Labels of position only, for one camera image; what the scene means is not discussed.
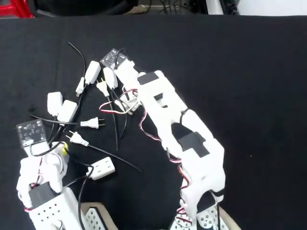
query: white adapter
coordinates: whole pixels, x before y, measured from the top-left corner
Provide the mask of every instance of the white adapter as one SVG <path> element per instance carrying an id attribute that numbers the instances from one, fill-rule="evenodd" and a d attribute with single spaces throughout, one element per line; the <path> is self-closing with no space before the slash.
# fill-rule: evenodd
<path id="1" fill-rule="evenodd" d="M 103 72 L 104 72 L 106 84 L 108 85 L 108 87 L 112 90 L 117 88 L 118 82 L 117 82 L 117 78 L 116 78 L 114 71 L 110 69 L 109 67 L 105 67 L 103 69 Z"/>
<path id="2" fill-rule="evenodd" d="M 98 180 L 115 172 L 115 167 L 112 163 L 111 158 L 109 157 L 103 158 L 102 160 L 95 162 L 94 164 L 92 164 L 92 166 L 94 167 L 94 170 L 92 169 L 92 167 L 88 167 L 88 172 L 86 173 L 86 175 L 89 175 L 90 171 L 93 170 L 90 176 L 90 178 L 92 178 L 93 180 Z"/>
<path id="3" fill-rule="evenodd" d="M 58 115 L 58 121 L 61 122 L 71 122 L 73 116 L 75 115 L 78 109 L 76 102 L 65 100 Z"/>
<path id="4" fill-rule="evenodd" d="M 85 73 L 85 84 L 94 84 L 101 70 L 99 62 L 91 61 Z"/>
<path id="5" fill-rule="evenodd" d="M 61 92 L 50 92 L 47 95 L 47 110 L 52 116 L 57 116 L 63 104 Z"/>

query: two-prong plug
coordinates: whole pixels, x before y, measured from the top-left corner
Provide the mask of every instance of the two-prong plug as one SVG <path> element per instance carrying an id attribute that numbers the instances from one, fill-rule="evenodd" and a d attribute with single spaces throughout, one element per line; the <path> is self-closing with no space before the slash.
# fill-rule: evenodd
<path id="1" fill-rule="evenodd" d="M 72 133 L 72 136 L 70 137 L 66 135 L 66 137 L 70 140 L 71 143 L 80 144 L 84 146 L 89 145 L 89 142 L 84 140 L 78 132 L 72 132 L 70 130 L 69 132 Z"/>
<path id="2" fill-rule="evenodd" d="M 80 126 L 98 129 L 100 126 L 105 125 L 102 123 L 102 121 L 104 121 L 104 119 L 98 119 L 98 117 L 95 117 L 95 118 L 89 119 L 88 121 L 80 122 Z"/>

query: power adapter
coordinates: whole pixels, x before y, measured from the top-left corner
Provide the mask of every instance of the power adapter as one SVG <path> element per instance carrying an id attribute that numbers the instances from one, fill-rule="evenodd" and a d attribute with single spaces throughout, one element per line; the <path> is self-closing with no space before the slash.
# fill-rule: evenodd
<path id="1" fill-rule="evenodd" d="M 76 102 L 65 100 L 58 115 L 58 121 L 71 122 L 78 109 Z"/>

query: white plug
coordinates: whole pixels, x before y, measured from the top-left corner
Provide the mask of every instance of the white plug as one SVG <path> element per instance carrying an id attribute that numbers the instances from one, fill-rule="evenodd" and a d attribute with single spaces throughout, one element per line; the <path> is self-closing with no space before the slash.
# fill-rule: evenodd
<path id="1" fill-rule="evenodd" d="M 99 62 L 91 61 L 85 73 L 85 84 L 94 84 L 101 70 Z"/>
<path id="2" fill-rule="evenodd" d="M 57 116 L 63 104 L 61 92 L 50 92 L 47 95 L 47 110 L 52 116 Z"/>
<path id="3" fill-rule="evenodd" d="M 116 78 L 114 71 L 110 69 L 109 67 L 105 67 L 103 69 L 103 72 L 104 72 L 105 80 L 106 80 L 108 87 L 112 90 L 117 88 L 118 82 L 117 82 L 117 78 Z"/>
<path id="4" fill-rule="evenodd" d="M 83 93 L 83 91 L 84 91 L 84 80 L 85 80 L 85 78 L 81 77 L 80 82 L 79 82 L 79 84 L 76 88 L 77 97 L 79 97 L 80 94 Z"/>
<path id="5" fill-rule="evenodd" d="M 92 178 L 93 180 L 98 180 L 115 172 L 115 167 L 112 163 L 111 158 L 109 157 L 103 158 L 102 160 L 95 162 L 94 164 L 92 164 L 92 166 L 94 167 L 94 169 L 92 169 L 92 167 L 88 167 L 88 172 L 86 173 L 86 175 L 89 175 L 89 173 L 93 170 L 90 176 L 90 178 Z"/>
<path id="6" fill-rule="evenodd" d="M 61 122 L 70 122 L 73 119 L 76 111 L 78 109 L 78 105 L 76 102 L 72 102 L 69 100 L 65 100 L 58 115 L 58 121 Z"/>
<path id="7" fill-rule="evenodd" d="M 71 141 L 71 143 L 75 143 L 75 144 L 80 144 L 80 145 L 84 145 L 84 146 L 88 146 L 89 142 L 84 140 L 81 135 L 77 132 L 71 132 L 69 130 L 70 133 L 72 133 L 72 136 L 69 137 L 66 135 L 67 138 L 69 138 L 69 140 Z"/>
<path id="8" fill-rule="evenodd" d="M 110 94 L 107 91 L 106 82 L 103 79 L 101 79 L 101 80 L 102 80 L 102 82 L 97 81 L 96 87 L 104 94 L 105 97 L 108 97 L 108 96 L 110 96 Z"/>
<path id="9" fill-rule="evenodd" d="M 98 117 L 95 117 L 95 118 L 89 119 L 88 121 L 80 122 L 80 126 L 98 129 L 99 126 L 104 126 L 104 124 L 99 124 L 99 121 L 104 121 L 104 119 L 98 119 Z"/>

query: black fabric surface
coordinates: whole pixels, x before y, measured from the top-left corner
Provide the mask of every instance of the black fabric surface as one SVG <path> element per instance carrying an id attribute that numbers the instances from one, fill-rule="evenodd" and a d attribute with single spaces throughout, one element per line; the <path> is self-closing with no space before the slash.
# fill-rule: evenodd
<path id="1" fill-rule="evenodd" d="M 160 69 L 225 148 L 221 206 L 242 229 L 304 228 L 307 127 L 307 18 L 219 16 L 117 16 L 0 20 L 0 221 L 2 229 L 33 229 L 16 194 L 21 150 L 15 125 L 29 111 L 47 113 L 47 93 L 77 101 L 86 60 L 126 48 L 136 65 Z M 98 111 L 105 102 L 93 85 L 80 120 L 106 119 L 100 130 L 82 129 L 92 145 L 115 151 L 113 121 Z M 167 228 L 178 207 L 181 178 L 159 143 L 129 117 L 116 173 L 87 185 L 83 201 L 102 202 L 119 229 Z M 118 118 L 122 127 L 124 117 Z M 148 119 L 144 128 L 155 128 Z M 105 155 L 70 144 L 86 163 Z M 69 165 L 65 182 L 84 168 Z M 80 184 L 72 186 L 78 193 Z"/>

